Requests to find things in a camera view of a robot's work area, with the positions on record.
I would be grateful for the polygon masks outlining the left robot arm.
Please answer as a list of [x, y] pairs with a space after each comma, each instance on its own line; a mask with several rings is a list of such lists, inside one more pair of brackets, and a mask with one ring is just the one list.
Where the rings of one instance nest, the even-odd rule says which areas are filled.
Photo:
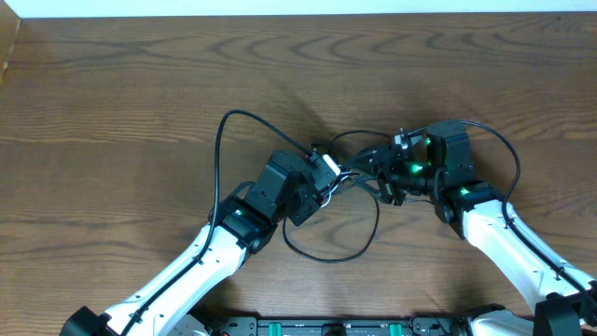
[[329, 155], [276, 150], [242, 197], [221, 201], [191, 245], [144, 287], [95, 314], [83, 306], [64, 323], [65, 335], [166, 335], [215, 285], [258, 253], [279, 221], [301, 224], [340, 178]]

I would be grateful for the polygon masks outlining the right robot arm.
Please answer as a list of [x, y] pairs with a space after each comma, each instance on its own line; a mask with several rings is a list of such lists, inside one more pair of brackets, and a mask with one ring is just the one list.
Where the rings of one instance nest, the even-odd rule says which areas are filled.
[[501, 192], [477, 177], [469, 120], [442, 120], [364, 149], [349, 167], [378, 183], [376, 196], [401, 205], [426, 195], [437, 217], [480, 250], [518, 290], [533, 317], [500, 305], [453, 322], [453, 335], [579, 335], [596, 324], [596, 280], [570, 264], [521, 219]]

